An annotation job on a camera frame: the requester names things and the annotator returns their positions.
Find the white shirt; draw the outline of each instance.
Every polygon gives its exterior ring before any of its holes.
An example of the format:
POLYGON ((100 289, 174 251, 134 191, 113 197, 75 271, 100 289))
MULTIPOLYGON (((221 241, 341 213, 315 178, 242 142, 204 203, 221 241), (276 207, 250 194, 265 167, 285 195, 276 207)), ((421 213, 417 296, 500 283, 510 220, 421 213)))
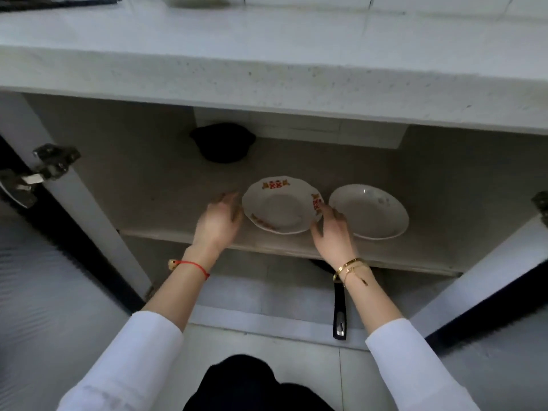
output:
MULTIPOLYGON (((479 411, 408 320, 381 326, 366 344, 400 411, 479 411)), ((168 319, 133 314, 58 411, 148 411, 181 345, 182 332, 168 319)))

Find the frying pan handle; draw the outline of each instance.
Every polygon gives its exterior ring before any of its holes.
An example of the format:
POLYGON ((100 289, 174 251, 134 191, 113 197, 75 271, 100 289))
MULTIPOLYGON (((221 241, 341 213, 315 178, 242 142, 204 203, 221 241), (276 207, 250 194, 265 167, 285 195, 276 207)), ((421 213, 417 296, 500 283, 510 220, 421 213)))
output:
POLYGON ((333 338, 346 340, 346 302, 343 283, 335 282, 335 311, 333 313, 333 338))

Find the speckled stone countertop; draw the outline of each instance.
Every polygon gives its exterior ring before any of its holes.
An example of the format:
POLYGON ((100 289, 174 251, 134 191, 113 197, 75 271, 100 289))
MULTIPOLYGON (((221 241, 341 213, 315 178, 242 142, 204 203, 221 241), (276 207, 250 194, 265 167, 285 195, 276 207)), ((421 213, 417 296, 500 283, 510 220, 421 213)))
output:
POLYGON ((548 22, 158 0, 3 14, 0 88, 541 132, 548 22))

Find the metal hinge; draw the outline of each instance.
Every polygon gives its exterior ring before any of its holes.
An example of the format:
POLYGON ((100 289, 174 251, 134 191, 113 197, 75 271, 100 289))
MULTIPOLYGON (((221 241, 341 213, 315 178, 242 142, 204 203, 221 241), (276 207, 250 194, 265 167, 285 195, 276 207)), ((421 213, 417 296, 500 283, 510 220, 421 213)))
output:
POLYGON ((40 183, 63 176, 81 155, 74 147, 44 144, 32 152, 42 164, 33 174, 20 175, 10 169, 0 170, 0 189, 22 207, 29 208, 37 202, 33 194, 40 183))
POLYGON ((533 203, 539 210, 542 221, 548 227, 548 191, 537 193, 533 198, 533 203))

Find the white plate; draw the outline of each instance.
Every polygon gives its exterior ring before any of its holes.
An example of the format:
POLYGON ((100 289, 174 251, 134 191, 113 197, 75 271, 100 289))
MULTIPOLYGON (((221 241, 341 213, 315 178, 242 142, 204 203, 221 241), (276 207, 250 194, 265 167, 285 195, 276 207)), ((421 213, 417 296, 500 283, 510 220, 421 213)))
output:
POLYGON ((329 205, 346 215, 354 235, 360 238, 394 238, 409 226, 409 215, 400 201, 373 186, 339 187, 329 197, 329 205))
POLYGON ((307 231, 313 219, 319 221, 319 201, 317 189, 288 176, 259 180, 242 196, 243 212, 254 224, 283 235, 307 231))

